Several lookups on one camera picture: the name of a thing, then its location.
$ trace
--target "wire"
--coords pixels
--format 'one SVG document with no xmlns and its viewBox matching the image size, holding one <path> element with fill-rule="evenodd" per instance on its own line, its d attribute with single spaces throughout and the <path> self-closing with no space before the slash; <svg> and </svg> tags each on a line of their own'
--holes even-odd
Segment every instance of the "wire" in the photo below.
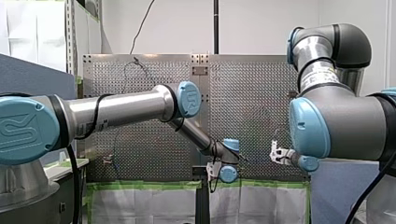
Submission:
<svg viewBox="0 0 396 224">
<path fill-rule="evenodd" d="M 80 177 L 80 188 L 79 188 L 79 201 L 80 201 L 80 208 L 79 209 L 79 223 L 82 223 L 82 194 L 84 191 L 84 180 L 85 180 L 85 173 L 86 173 L 86 168 L 81 169 L 81 177 Z"/>
<path fill-rule="evenodd" d="M 132 52 L 134 52 L 134 44 L 135 44 L 135 42 L 136 42 L 137 37 L 140 35 L 140 32 L 142 31 L 143 24 L 145 23 L 145 20 L 146 20 L 146 18 L 148 17 L 148 14 L 149 14 L 149 10 L 151 9 L 152 4 L 153 4 L 154 2 L 155 2 L 155 0 L 152 0 L 151 3 L 150 3 L 149 6 L 148 6 L 148 10 L 147 10 L 147 12 L 146 12 L 146 15 L 145 15 L 145 17 L 143 18 L 142 23 L 140 23 L 139 30 L 137 31 L 137 34 L 136 34 L 136 36 L 134 37 L 134 43 L 132 44 L 132 48 L 131 48 L 131 51 L 129 52 L 129 54 L 132 54 Z"/>
<path fill-rule="evenodd" d="M 73 148 L 69 145 L 67 148 L 70 163 L 72 164 L 73 185 L 74 185 L 74 211 L 73 211 L 73 224 L 78 224 L 80 200 L 79 200 L 79 170 L 77 167 L 77 159 L 74 154 Z"/>
<path fill-rule="evenodd" d="M 103 95 L 101 95 L 101 96 L 98 97 L 98 99 L 96 100 L 95 110 L 94 110 L 94 112 L 93 112 L 93 122 L 92 122 L 92 126 L 91 126 L 90 130 L 87 131 L 82 137 L 76 137 L 77 140 L 86 139 L 86 138 L 88 138 L 88 137 L 93 133 L 93 131 L 95 130 L 97 121 L 98 121 L 98 117 L 99 117 L 99 104 L 100 104 L 100 102 L 101 102 L 103 99 L 105 99 L 107 96 L 111 96 L 111 95 L 113 95 L 113 94 L 103 94 Z"/>
<path fill-rule="evenodd" d="M 389 97 L 383 93 L 377 93 L 373 94 L 372 96 L 381 96 L 382 98 L 385 98 L 389 103 L 393 105 L 393 107 L 396 109 L 396 103 L 392 100 L 389 99 Z M 396 150 L 393 152 L 392 156 L 388 160 L 387 164 L 382 168 L 382 170 L 379 172 L 379 174 L 375 177 L 373 182 L 367 187 L 367 189 L 363 192 L 363 194 L 359 197 L 359 199 L 356 201 L 355 205 L 353 205 L 352 209 L 349 212 L 349 215 L 346 219 L 346 224 L 350 224 L 358 211 L 359 207 L 363 203 L 364 199 L 370 194 L 370 192 L 375 188 L 375 186 L 381 181 L 381 179 L 385 176 L 385 174 L 388 172 L 388 170 L 391 168 L 393 163 L 396 161 Z"/>
<path fill-rule="evenodd" d="M 213 138 L 210 138 L 210 141 L 212 142 L 212 153 L 213 153 L 213 166 L 216 163 L 216 158 L 218 157 L 218 142 L 214 140 Z M 219 182 L 219 175 L 220 175 L 220 169 L 217 174 L 216 182 L 215 182 L 215 187 L 212 189 L 212 180 L 209 181 L 209 190 L 210 193 L 214 193 L 216 191 L 216 188 L 218 187 L 218 182 Z"/>
</svg>

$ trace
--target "small object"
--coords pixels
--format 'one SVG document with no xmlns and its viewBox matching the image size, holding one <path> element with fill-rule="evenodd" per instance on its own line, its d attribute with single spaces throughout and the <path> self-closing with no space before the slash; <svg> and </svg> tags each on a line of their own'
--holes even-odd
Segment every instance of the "small object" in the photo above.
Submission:
<svg viewBox="0 0 396 224">
<path fill-rule="evenodd" d="M 221 167 L 219 178 L 222 182 L 231 184 L 236 180 L 237 177 L 238 177 L 238 172 L 233 166 L 225 165 Z"/>
<path fill-rule="evenodd" d="M 288 96 L 290 99 L 297 98 L 298 92 L 297 91 L 289 91 Z"/>
<path fill-rule="evenodd" d="M 66 203 L 59 203 L 59 213 L 66 211 Z"/>
<path fill-rule="evenodd" d="M 110 164 L 113 164 L 113 155 L 108 155 L 108 156 L 106 156 L 106 157 L 103 157 L 103 164 L 104 165 L 110 165 Z"/>
<path fill-rule="evenodd" d="M 277 147 L 277 141 L 273 140 L 271 144 L 271 152 L 270 158 L 271 161 L 282 164 L 282 165 L 291 165 L 291 155 L 293 155 L 295 151 L 293 149 Z"/>
<path fill-rule="evenodd" d="M 221 168 L 221 161 L 215 161 L 215 163 L 213 162 L 207 163 L 206 172 L 207 172 L 208 182 L 218 178 L 220 168 Z"/>
<path fill-rule="evenodd" d="M 60 152 L 59 153 L 59 163 L 66 161 L 66 153 Z"/>
</svg>

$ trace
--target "green tape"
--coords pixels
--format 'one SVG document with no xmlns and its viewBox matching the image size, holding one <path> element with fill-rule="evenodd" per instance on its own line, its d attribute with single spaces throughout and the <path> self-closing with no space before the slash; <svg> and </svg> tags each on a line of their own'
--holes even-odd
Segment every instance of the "green tape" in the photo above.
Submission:
<svg viewBox="0 0 396 224">
<path fill-rule="evenodd" d="M 265 187 L 265 188 L 283 188 L 283 189 L 307 189 L 309 182 L 283 182 L 271 180 L 253 180 L 253 179 L 237 179 L 232 184 L 226 184 L 219 181 L 218 188 L 234 188 L 240 186 Z"/>
<path fill-rule="evenodd" d="M 107 189 L 198 189 L 201 187 L 199 181 L 180 181 L 180 182 L 148 182 L 142 180 L 117 181 L 105 183 L 88 183 L 87 189 L 107 190 Z"/>
<path fill-rule="evenodd" d="M 87 161 L 88 159 L 77 159 L 77 165 L 83 163 L 84 161 Z M 70 163 L 70 161 L 64 161 L 59 163 L 60 167 L 71 167 L 72 164 Z"/>
<path fill-rule="evenodd" d="M 86 193 L 86 201 L 87 201 L 87 221 L 88 224 L 92 224 L 92 197 L 93 197 L 93 189 L 87 188 L 87 193 Z"/>
</svg>

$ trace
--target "diamond plate panel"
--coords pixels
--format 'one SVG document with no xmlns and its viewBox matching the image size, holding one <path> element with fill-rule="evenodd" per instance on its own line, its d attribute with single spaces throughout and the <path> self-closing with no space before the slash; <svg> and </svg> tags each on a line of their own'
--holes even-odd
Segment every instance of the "diamond plate panel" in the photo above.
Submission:
<svg viewBox="0 0 396 224">
<path fill-rule="evenodd" d="M 143 67 L 132 63 L 134 57 Z M 189 55 L 87 55 L 85 59 L 84 94 L 88 96 L 150 91 L 156 84 L 190 77 Z M 89 181 L 191 180 L 188 141 L 158 120 L 96 133 L 86 148 L 90 148 Z M 113 164 L 104 164 L 103 157 L 109 155 Z"/>
<path fill-rule="evenodd" d="M 210 134 L 239 139 L 244 178 L 304 180 L 292 166 L 271 162 L 271 141 L 290 147 L 289 91 L 297 74 L 283 56 L 210 56 Z"/>
<path fill-rule="evenodd" d="M 144 65 L 131 63 L 136 57 Z M 210 55 L 209 76 L 199 77 L 209 89 L 208 109 L 201 122 L 209 121 L 211 136 L 237 138 L 247 156 L 242 177 L 304 180 L 305 173 L 269 159 L 271 140 L 291 145 L 288 132 L 287 93 L 295 90 L 296 74 L 284 56 Z M 154 84 L 190 79 L 190 55 L 87 55 L 84 58 L 84 94 L 149 91 Z M 90 181 L 114 179 L 190 180 L 191 150 L 187 140 L 166 124 L 152 120 L 97 133 L 86 143 Z M 115 165 L 103 157 L 114 155 Z"/>
</svg>

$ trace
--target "black cable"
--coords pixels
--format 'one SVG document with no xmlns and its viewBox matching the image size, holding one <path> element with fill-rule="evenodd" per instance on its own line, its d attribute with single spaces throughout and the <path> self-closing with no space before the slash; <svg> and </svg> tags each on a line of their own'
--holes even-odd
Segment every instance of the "black cable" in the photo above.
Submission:
<svg viewBox="0 0 396 224">
<path fill-rule="evenodd" d="M 215 166 L 216 159 L 218 158 L 218 142 L 215 141 L 213 138 L 210 138 L 210 141 L 212 142 L 212 153 L 213 153 L 213 166 Z M 216 191 L 216 188 L 218 187 L 218 182 L 219 182 L 219 174 L 220 174 L 220 169 L 217 174 L 216 182 L 215 182 L 215 187 L 212 189 L 212 180 L 209 182 L 209 190 L 210 193 L 214 193 Z"/>
<path fill-rule="evenodd" d="M 393 105 L 393 107 L 396 109 L 396 103 L 392 99 L 389 99 L 387 95 L 382 94 L 382 93 L 377 93 L 377 94 L 373 94 L 372 96 L 382 96 L 389 103 L 391 103 Z M 393 154 L 390 157 L 390 159 L 388 160 L 387 164 L 382 168 L 382 170 L 379 172 L 379 174 L 375 177 L 373 182 L 369 185 L 369 187 L 367 187 L 367 189 L 363 192 L 363 194 L 359 197 L 359 199 L 353 205 L 353 207 L 350 210 L 349 215 L 346 219 L 346 224 L 350 224 L 352 222 L 356 212 L 358 211 L 359 207 L 363 203 L 364 199 L 370 194 L 370 192 L 375 188 L 375 186 L 381 181 L 381 179 L 384 177 L 384 175 L 387 173 L 387 171 L 392 167 L 392 165 L 395 161 L 396 161 L 396 150 L 393 152 Z"/>
<path fill-rule="evenodd" d="M 79 201 L 80 201 L 80 209 L 79 209 L 79 223 L 82 223 L 82 197 L 84 191 L 84 180 L 85 180 L 85 172 L 86 168 L 81 168 L 81 177 L 80 177 L 80 188 L 79 188 Z"/>
<path fill-rule="evenodd" d="M 99 116 L 99 104 L 100 104 L 100 102 L 101 102 L 104 98 L 106 98 L 107 96 L 111 96 L 111 95 L 113 95 L 113 94 L 103 94 L 103 95 L 101 95 L 101 96 L 98 97 L 98 99 L 96 100 L 95 110 L 94 110 L 94 112 L 93 112 L 93 122 L 92 122 L 92 126 L 91 126 L 90 130 L 87 131 L 82 137 L 76 137 L 77 140 L 86 139 L 86 138 L 88 138 L 88 137 L 93 133 L 93 131 L 95 130 L 97 121 L 98 121 L 98 116 Z"/>
<path fill-rule="evenodd" d="M 32 96 L 32 95 L 27 94 L 27 93 L 23 93 L 23 92 L 4 92 L 4 93 L 0 94 L 0 97 L 4 97 L 4 96 L 29 97 L 29 96 Z"/>
<path fill-rule="evenodd" d="M 219 0 L 213 1 L 213 34 L 215 54 L 219 54 Z"/>
<path fill-rule="evenodd" d="M 143 18 L 142 23 L 140 23 L 139 30 L 137 31 L 137 34 L 136 34 L 136 36 L 134 37 L 134 43 L 136 42 L 137 37 L 140 35 L 140 31 L 142 31 L 143 24 L 145 23 L 145 20 L 146 20 L 146 18 L 148 17 L 148 14 L 149 14 L 149 10 L 151 9 L 151 6 L 152 6 L 152 4 L 153 4 L 154 2 L 155 2 L 155 0 L 152 0 L 151 3 L 150 3 L 149 6 L 148 6 L 148 10 L 147 10 L 147 12 L 146 12 L 146 15 L 145 15 L 145 17 Z M 132 54 L 132 52 L 134 51 L 134 43 L 132 44 L 132 48 L 131 48 L 131 51 L 129 52 L 129 54 Z"/>
<path fill-rule="evenodd" d="M 79 200 L 79 170 L 77 167 L 77 159 L 74 154 L 72 146 L 68 146 L 67 148 L 67 154 L 69 154 L 70 158 L 70 163 L 72 165 L 72 174 L 73 174 L 73 191 L 74 191 L 74 210 L 73 210 L 73 224 L 78 224 L 78 218 L 79 218 L 79 206 L 80 206 L 80 200 Z"/>
</svg>

